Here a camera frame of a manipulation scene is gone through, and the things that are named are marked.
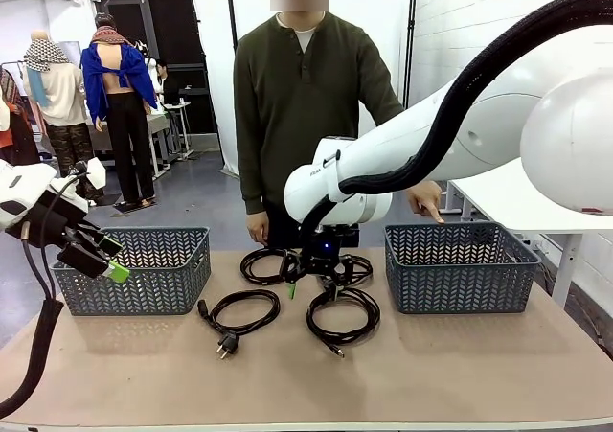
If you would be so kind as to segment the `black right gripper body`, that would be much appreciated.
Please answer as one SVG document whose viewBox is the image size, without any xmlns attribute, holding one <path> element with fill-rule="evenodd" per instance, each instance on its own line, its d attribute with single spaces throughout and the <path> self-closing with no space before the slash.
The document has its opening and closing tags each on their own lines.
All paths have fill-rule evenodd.
<svg viewBox="0 0 613 432">
<path fill-rule="evenodd" d="M 359 244 L 357 225 L 334 225 L 304 231 L 300 235 L 300 265 L 306 273 L 327 273 L 340 263 L 342 248 Z"/>
</svg>

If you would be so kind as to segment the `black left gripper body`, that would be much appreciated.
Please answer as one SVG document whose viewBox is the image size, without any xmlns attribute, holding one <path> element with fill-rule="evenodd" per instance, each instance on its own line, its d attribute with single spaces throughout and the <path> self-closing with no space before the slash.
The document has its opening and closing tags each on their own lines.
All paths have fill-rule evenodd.
<svg viewBox="0 0 613 432">
<path fill-rule="evenodd" d="M 57 258 L 61 261 L 77 254 L 103 258 L 99 247 L 103 233 L 99 226 L 86 218 L 86 212 L 81 209 L 69 208 L 67 203 L 61 202 L 49 211 L 37 202 L 28 213 L 23 212 L 14 220 L 5 221 L 4 232 L 20 239 L 22 227 L 27 221 L 30 222 L 30 245 L 40 250 L 44 245 L 58 247 Z"/>
</svg>

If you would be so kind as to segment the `large white table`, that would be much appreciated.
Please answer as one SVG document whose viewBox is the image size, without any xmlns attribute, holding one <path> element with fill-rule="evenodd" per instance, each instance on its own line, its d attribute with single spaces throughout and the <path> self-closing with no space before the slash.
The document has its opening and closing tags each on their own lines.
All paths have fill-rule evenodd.
<svg viewBox="0 0 613 432">
<path fill-rule="evenodd" d="M 613 317 L 613 216 L 565 209 L 543 196 L 518 159 L 469 178 L 447 182 L 464 198 L 462 219 L 472 210 L 529 240 L 557 267 L 553 299 L 564 306 L 577 284 Z"/>
</svg>

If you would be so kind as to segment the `grey perforated plastic basket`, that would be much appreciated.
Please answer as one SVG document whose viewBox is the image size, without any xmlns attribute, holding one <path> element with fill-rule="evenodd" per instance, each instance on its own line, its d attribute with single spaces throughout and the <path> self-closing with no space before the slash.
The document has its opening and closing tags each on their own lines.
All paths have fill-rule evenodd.
<svg viewBox="0 0 613 432">
<path fill-rule="evenodd" d="M 404 314 L 521 313 L 540 258 L 492 221 L 385 227 L 386 278 Z"/>
<path fill-rule="evenodd" d="M 117 227 L 105 233 L 122 245 L 114 262 L 129 275 L 122 283 L 92 279 L 56 262 L 51 270 L 75 316 L 183 315 L 211 275 L 207 227 Z"/>
</svg>

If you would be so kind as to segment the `mannequin with patterned scarf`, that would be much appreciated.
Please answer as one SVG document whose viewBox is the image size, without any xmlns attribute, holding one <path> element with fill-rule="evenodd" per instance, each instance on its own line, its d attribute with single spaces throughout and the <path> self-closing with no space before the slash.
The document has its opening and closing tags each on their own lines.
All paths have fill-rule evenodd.
<svg viewBox="0 0 613 432">
<path fill-rule="evenodd" d="M 60 175 L 65 177 L 77 162 L 94 157 L 82 72 L 44 31 L 32 31 L 24 61 L 24 88 L 40 110 Z"/>
</svg>

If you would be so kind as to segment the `person's right forearm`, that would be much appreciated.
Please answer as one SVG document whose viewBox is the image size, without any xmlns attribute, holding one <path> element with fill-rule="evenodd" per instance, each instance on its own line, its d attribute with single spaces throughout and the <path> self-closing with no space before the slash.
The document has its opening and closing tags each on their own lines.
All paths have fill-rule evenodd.
<svg viewBox="0 0 613 432">
<path fill-rule="evenodd" d="M 254 215 L 263 212 L 261 159 L 257 146 L 238 144 L 238 170 L 246 214 Z"/>
</svg>

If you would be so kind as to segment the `grey background work table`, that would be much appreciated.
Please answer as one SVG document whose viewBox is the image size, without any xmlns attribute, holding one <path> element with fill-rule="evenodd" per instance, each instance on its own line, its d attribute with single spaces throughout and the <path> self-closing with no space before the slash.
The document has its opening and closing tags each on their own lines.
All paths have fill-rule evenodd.
<svg viewBox="0 0 613 432">
<path fill-rule="evenodd" d="M 189 102 L 164 105 L 161 110 L 147 115 L 154 179 L 167 172 L 175 161 L 187 160 L 193 153 L 188 133 L 187 108 L 190 105 Z"/>
</svg>

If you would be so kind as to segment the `mannequin with blue shirt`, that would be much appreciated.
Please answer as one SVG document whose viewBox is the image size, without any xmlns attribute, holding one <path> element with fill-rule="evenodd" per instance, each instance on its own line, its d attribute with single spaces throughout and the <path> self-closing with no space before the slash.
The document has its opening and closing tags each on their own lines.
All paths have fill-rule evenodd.
<svg viewBox="0 0 613 432">
<path fill-rule="evenodd" d="M 147 115 L 157 97 L 144 56 L 107 13 L 95 17 L 96 31 L 82 50 L 80 67 L 85 98 L 97 130 L 106 124 L 123 201 L 132 211 L 150 206 L 155 191 Z"/>
</svg>

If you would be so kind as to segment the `white backdrop screen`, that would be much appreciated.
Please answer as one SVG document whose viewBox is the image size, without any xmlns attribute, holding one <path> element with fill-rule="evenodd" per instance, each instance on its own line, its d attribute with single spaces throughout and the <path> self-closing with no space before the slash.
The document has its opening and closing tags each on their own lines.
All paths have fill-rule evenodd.
<svg viewBox="0 0 613 432">
<path fill-rule="evenodd" d="M 403 99 L 410 0 L 329 0 L 336 16 L 362 28 L 391 73 Z M 205 54 L 223 171 L 238 176 L 233 69 L 235 46 L 247 33 L 274 15 L 270 0 L 193 0 Z"/>
</svg>

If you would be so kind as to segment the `person in green henley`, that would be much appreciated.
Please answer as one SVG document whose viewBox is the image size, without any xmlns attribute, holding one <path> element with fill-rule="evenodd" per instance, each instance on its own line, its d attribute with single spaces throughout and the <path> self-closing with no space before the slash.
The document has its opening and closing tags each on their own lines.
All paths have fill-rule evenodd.
<svg viewBox="0 0 613 432">
<path fill-rule="evenodd" d="M 311 163 L 321 139 L 357 137 L 361 106 L 376 125 L 404 108 L 374 42 L 330 13 L 329 0 L 271 0 L 271 8 L 236 49 L 237 149 L 260 150 L 265 247 L 297 248 L 299 224 L 284 205 L 288 176 Z"/>
</svg>

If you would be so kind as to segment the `person's right hand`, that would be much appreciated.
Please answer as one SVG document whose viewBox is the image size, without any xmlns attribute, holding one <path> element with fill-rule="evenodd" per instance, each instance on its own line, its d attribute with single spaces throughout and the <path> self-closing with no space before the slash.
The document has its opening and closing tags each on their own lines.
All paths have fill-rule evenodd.
<svg viewBox="0 0 613 432">
<path fill-rule="evenodd" d="M 250 238 L 262 245 L 268 245 L 269 218 L 266 211 L 246 216 L 246 228 Z"/>
</svg>

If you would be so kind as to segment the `person's left hand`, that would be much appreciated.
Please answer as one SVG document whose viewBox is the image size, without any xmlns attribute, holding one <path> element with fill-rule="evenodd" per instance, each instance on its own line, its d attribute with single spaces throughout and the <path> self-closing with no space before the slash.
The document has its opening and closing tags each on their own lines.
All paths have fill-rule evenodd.
<svg viewBox="0 0 613 432">
<path fill-rule="evenodd" d="M 437 223 L 444 224 L 439 212 L 442 189 L 435 181 L 422 181 L 407 190 L 407 199 L 414 214 L 430 216 Z"/>
</svg>

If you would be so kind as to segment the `seated person in background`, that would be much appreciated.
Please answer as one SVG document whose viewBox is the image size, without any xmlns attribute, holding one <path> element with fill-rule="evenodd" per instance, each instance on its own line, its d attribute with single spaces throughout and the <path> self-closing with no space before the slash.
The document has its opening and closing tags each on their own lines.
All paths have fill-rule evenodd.
<svg viewBox="0 0 613 432">
<path fill-rule="evenodd" d="M 156 93 L 162 107 L 178 105 L 180 103 L 178 80 L 169 73 L 168 64 L 164 60 L 156 59 L 155 68 L 159 84 L 156 88 Z"/>
</svg>

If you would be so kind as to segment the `black backdrop stand pole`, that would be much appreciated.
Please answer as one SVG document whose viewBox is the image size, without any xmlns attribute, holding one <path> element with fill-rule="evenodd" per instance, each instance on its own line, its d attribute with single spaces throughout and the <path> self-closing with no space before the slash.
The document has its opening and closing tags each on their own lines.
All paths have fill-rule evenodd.
<svg viewBox="0 0 613 432">
<path fill-rule="evenodd" d="M 412 58 L 414 50 L 414 34 L 416 24 L 417 0 L 409 0 L 408 17 L 407 17 L 407 38 L 405 49 L 405 67 L 404 67 L 404 86 L 403 86 L 403 106 L 409 107 L 411 73 L 412 73 Z"/>
</svg>

